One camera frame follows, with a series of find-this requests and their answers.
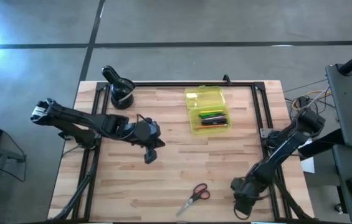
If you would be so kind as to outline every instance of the container lid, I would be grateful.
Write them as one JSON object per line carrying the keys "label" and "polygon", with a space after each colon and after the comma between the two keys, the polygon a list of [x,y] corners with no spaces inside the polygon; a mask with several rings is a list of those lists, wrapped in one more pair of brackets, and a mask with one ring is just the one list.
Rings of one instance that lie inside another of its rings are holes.
{"label": "container lid", "polygon": [[185,90],[188,109],[203,106],[224,105],[223,93],[218,86],[199,86],[198,88],[187,88]]}

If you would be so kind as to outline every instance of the scissors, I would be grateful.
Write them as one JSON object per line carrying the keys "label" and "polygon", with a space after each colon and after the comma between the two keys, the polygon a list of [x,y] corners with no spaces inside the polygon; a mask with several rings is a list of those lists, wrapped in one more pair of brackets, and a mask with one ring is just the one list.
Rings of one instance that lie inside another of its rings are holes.
{"label": "scissors", "polygon": [[210,192],[206,189],[207,189],[207,184],[205,183],[198,184],[194,188],[193,194],[190,196],[188,201],[181,207],[180,211],[177,212],[176,216],[181,215],[196,200],[198,199],[206,200],[209,197],[211,197]]}

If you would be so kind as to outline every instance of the marker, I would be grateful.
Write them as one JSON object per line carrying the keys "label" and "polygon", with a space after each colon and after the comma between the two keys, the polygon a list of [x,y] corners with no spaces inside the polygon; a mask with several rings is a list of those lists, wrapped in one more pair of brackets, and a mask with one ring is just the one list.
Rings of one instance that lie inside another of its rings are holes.
{"label": "marker", "polygon": [[199,114],[218,113],[218,112],[223,112],[223,110],[201,111],[199,112]]}
{"label": "marker", "polygon": [[210,126],[210,125],[217,125],[217,124],[228,124],[227,121],[218,121],[218,122],[211,122],[211,123],[202,123],[203,126]]}
{"label": "marker", "polygon": [[216,125],[204,125],[204,126],[196,126],[195,128],[202,129],[202,128],[216,128],[216,127],[224,127],[228,124],[216,124]]}
{"label": "marker", "polygon": [[226,116],[214,116],[214,117],[210,117],[210,118],[204,118],[202,119],[202,122],[206,122],[206,121],[218,121],[218,120],[222,120],[222,119],[227,119]]}
{"label": "marker", "polygon": [[199,116],[201,118],[210,118],[213,116],[220,116],[220,115],[225,115],[224,113],[207,113],[207,114],[200,114]]}

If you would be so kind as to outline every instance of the metal bracket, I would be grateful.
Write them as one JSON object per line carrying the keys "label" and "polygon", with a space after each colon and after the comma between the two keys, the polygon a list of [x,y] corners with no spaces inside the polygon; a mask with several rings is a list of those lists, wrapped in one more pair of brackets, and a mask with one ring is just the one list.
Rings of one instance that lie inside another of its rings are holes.
{"label": "metal bracket", "polygon": [[264,82],[254,82],[255,83],[255,86],[256,88],[262,90],[262,91],[265,91],[265,85],[264,85]]}
{"label": "metal bracket", "polygon": [[274,128],[261,128],[260,137],[267,138],[271,132],[275,131]]}
{"label": "metal bracket", "polygon": [[227,74],[225,74],[225,75],[223,76],[223,79],[222,79],[222,80],[223,80],[223,81],[226,81],[228,86],[231,86],[232,82],[231,82],[231,80],[230,80],[230,77],[229,77]]}
{"label": "metal bracket", "polygon": [[101,91],[103,90],[105,87],[107,87],[108,83],[107,82],[99,82],[97,83],[95,90],[96,91]]}

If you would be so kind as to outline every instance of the scissor blade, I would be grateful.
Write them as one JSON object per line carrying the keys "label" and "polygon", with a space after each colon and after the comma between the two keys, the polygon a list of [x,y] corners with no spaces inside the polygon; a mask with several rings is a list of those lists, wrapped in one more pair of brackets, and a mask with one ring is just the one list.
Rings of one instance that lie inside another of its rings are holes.
{"label": "scissor blade", "polygon": [[189,206],[190,204],[193,202],[192,199],[189,199],[181,208],[180,210],[176,213],[176,216],[181,215]]}

